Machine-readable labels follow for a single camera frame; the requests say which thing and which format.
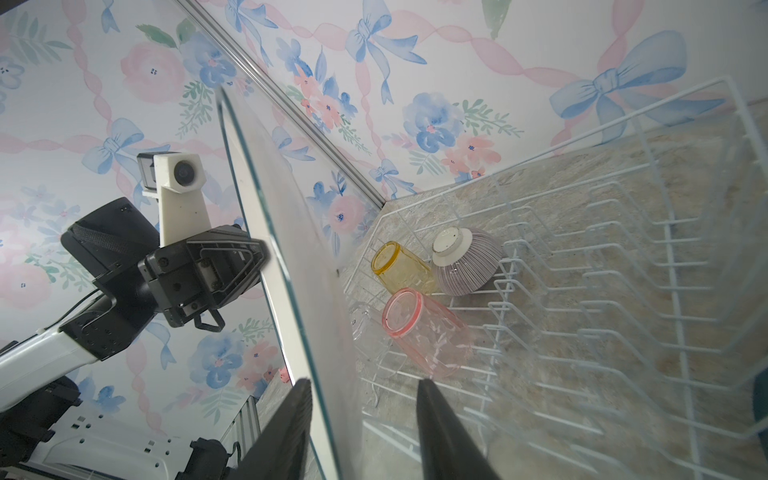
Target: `cup rim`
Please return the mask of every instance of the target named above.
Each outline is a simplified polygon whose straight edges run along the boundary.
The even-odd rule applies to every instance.
[[[392,253],[392,256],[387,260],[387,262],[379,269],[375,268],[374,265],[376,264],[376,259],[379,258],[379,255],[382,254],[385,248],[388,246],[393,245],[395,247],[395,251]],[[376,252],[376,255],[373,256],[373,260],[371,260],[371,271],[374,272],[376,275],[381,275],[385,271],[388,270],[392,266],[392,264],[395,262],[395,259],[400,254],[400,250],[402,250],[402,247],[399,243],[395,241],[389,241],[387,243],[384,243],[381,248],[379,248],[379,251]]]
[[[399,329],[392,329],[389,327],[389,325],[387,325],[387,316],[389,315],[389,309],[401,296],[407,293],[410,293],[416,297],[416,307],[413,310],[411,319],[404,326],[402,326]],[[424,305],[423,293],[408,287],[398,290],[397,292],[395,292],[394,295],[392,295],[392,297],[389,298],[389,301],[384,306],[384,311],[382,313],[382,327],[384,328],[384,331],[387,332],[387,334],[392,338],[399,338],[405,335],[413,328],[413,326],[416,324],[416,321],[419,320],[419,317],[422,315],[423,305]]]

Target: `blue bow pattern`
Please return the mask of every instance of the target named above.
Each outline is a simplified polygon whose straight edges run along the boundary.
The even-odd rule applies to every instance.
[[[386,182],[386,184],[389,185],[389,188],[392,189],[393,200],[397,198],[396,194],[398,185],[405,188],[412,194],[416,193],[416,190],[413,190],[413,184],[411,182],[406,182],[404,180],[400,180],[399,178],[393,177],[393,175],[397,175],[400,172],[397,170],[397,168],[395,168],[395,165],[388,158],[382,160],[381,167],[373,168],[368,173],[373,178],[373,180],[376,180],[377,182]]]
[[[90,171],[104,175],[112,168],[112,161],[117,161],[137,182],[136,188],[134,188],[134,205],[138,206],[142,202],[149,204],[149,200],[141,194],[141,171],[139,170],[138,162],[135,160],[136,155],[141,152],[168,151],[170,145],[165,144],[160,147],[144,149],[130,148],[129,145],[142,141],[144,134],[141,133],[141,130],[139,130],[134,122],[127,118],[118,118],[112,122],[110,133],[110,136],[107,137],[107,140],[100,147],[93,147],[85,152],[83,165]]]
[[[376,32],[382,31],[392,23],[392,16],[384,4],[384,0],[362,0],[362,19],[357,23],[357,29],[352,30],[346,38],[346,50],[352,55],[357,63],[366,59],[366,50],[371,52],[371,57],[379,66],[379,70],[384,76],[382,83],[382,103],[394,104],[392,94],[389,92],[389,62],[381,51],[381,48],[375,46],[371,40],[389,50],[403,60],[412,61],[425,65],[427,61],[413,53],[418,35],[408,38],[387,38],[376,35]]]
[[[120,29],[118,28],[118,24],[114,21],[114,16],[112,15],[112,11],[110,8],[112,8],[112,5],[114,5],[114,0],[102,0],[104,2],[104,11],[101,13],[101,29],[104,30],[104,33],[109,32],[109,29],[115,30],[117,33],[120,33]]]
[[[165,325],[157,322],[150,322],[145,328],[149,333],[156,336],[163,343],[163,349],[160,351],[160,366],[165,370],[168,363],[176,363],[173,354],[170,353],[168,342],[170,342],[170,332]]]
[[[256,30],[256,26],[251,23],[250,20],[253,20],[256,23],[260,23],[261,25],[264,25],[268,28],[277,28],[277,24],[266,17],[265,5],[261,5],[259,8],[243,8],[241,6],[242,3],[243,0],[229,0],[227,2],[227,7],[225,8],[224,12],[227,17],[227,21],[230,23],[230,25],[235,27],[235,30],[238,32],[242,32],[243,25],[245,25],[245,28],[248,29],[250,34],[253,35],[253,38],[255,38],[256,42],[259,44],[259,49],[261,50],[261,58],[264,59],[264,63],[266,66],[271,67],[272,62],[270,61],[270,58],[266,56],[266,51],[261,45],[261,35],[259,34],[259,31]]]
[[[687,68],[687,53],[683,35],[666,30],[652,35],[627,54],[618,68],[609,68],[593,81],[579,80],[556,91],[549,103],[561,118],[573,118],[585,112],[594,102],[598,120],[606,124],[624,116],[624,109],[606,94],[617,91],[635,110],[653,104],[660,98],[628,90],[641,85],[667,83],[683,76]],[[693,117],[725,102],[715,100],[674,100],[648,111],[645,115],[667,126],[692,121]],[[603,130],[603,143],[624,134],[627,122]]]
[[[296,150],[288,149],[288,146],[293,143],[293,139],[283,127],[275,127],[275,129],[272,130],[272,141],[277,146],[277,150],[280,151],[284,157],[301,161],[315,160],[315,157],[311,157],[306,154],[306,152],[310,149],[309,147],[297,148]],[[291,164],[289,162],[286,163],[288,164],[288,168],[293,171]]]

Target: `yellow glass cup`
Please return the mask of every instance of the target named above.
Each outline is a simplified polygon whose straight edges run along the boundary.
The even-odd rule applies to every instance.
[[[371,261],[371,270],[390,292],[413,288],[425,295],[437,291],[437,282],[429,265],[397,242],[387,242]]]

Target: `green leaf pattern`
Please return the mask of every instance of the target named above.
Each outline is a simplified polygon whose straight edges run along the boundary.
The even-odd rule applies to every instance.
[[[200,401],[203,406],[203,418],[214,416],[214,425],[221,419],[223,410],[238,409],[243,404],[242,392],[232,386],[225,386]]]
[[[179,138],[191,131],[196,134],[199,127],[213,120],[211,112],[214,110],[214,91],[201,81],[191,81],[184,85],[184,93],[181,97],[187,100],[179,103],[184,107],[184,111],[180,114],[183,120],[176,133]]]
[[[424,154],[418,150],[411,150],[408,153],[411,154],[411,165],[419,168],[416,171],[417,175],[421,175],[425,170],[432,175],[441,175],[448,171],[434,154]]]
[[[243,335],[246,344],[253,345],[264,338],[267,333],[274,330],[272,319],[253,319],[249,318],[244,324],[240,324],[233,332],[239,331]]]
[[[176,25],[176,37],[179,39],[179,45],[183,45],[190,39],[195,32],[195,27],[189,18],[185,18],[179,25]]]
[[[47,25],[41,25],[37,18],[33,18],[30,22],[29,14],[24,12],[21,17],[18,17],[17,22],[17,15],[17,10],[8,12],[5,15],[4,26],[8,32],[11,55],[19,63],[40,65],[44,61],[50,64],[54,61],[61,61],[61,56],[56,52],[55,48],[62,50],[73,49],[63,41],[46,41],[45,34],[48,31],[48,27]]]
[[[357,134],[357,129],[352,128],[351,125],[352,122],[350,122],[344,114],[341,114],[341,127],[339,127],[338,132],[342,135],[344,141],[354,145],[358,151],[362,151],[370,155],[371,151],[368,150],[368,148],[360,140],[360,136]]]
[[[471,107],[469,106],[469,101],[464,100],[462,102],[462,109],[464,110],[464,126],[467,129],[471,128],[472,134],[475,136],[478,134],[491,134],[495,131],[497,134],[514,135],[520,138],[520,134],[523,133],[523,130],[513,127],[507,122],[506,118],[509,116],[509,113],[502,115],[497,112],[491,117],[493,108],[488,108],[488,105],[484,103],[482,98],[475,100]]]
[[[491,29],[491,39],[495,40],[498,37],[498,31],[507,18],[511,3],[512,0],[482,0],[482,12],[485,16],[485,24]]]
[[[49,194],[42,203],[54,205],[61,203],[61,201],[54,195]],[[32,203],[29,203],[24,205],[24,208],[31,206]],[[53,235],[54,232],[50,230],[57,230],[60,233],[66,227],[66,224],[58,223],[61,217],[50,213],[50,211],[46,213],[46,209],[37,208],[39,206],[35,207],[35,215],[41,214],[48,218],[36,218],[35,222],[40,222],[38,225],[42,225],[42,227],[36,227],[35,229],[47,230],[42,231],[44,235]],[[43,269],[46,275],[48,275],[48,281],[57,283],[63,290],[68,289],[70,286],[78,289],[78,292],[92,288],[91,281],[93,277],[91,274],[58,241],[52,243],[47,240],[43,244],[33,243],[27,252],[25,263],[30,263]]]
[[[158,27],[154,25],[136,25],[136,28],[141,30],[144,35],[147,37],[148,40],[153,41],[155,43],[159,43],[160,45],[165,45],[166,47],[176,48],[176,41],[173,37],[171,37],[169,34],[165,33],[164,31],[160,30]]]

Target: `glass plate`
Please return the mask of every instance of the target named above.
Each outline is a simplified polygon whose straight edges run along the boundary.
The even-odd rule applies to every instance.
[[[290,377],[312,381],[310,435],[323,476],[356,478],[362,413],[336,270],[293,175],[256,115],[222,89],[217,108],[246,228],[269,247],[261,275]]]

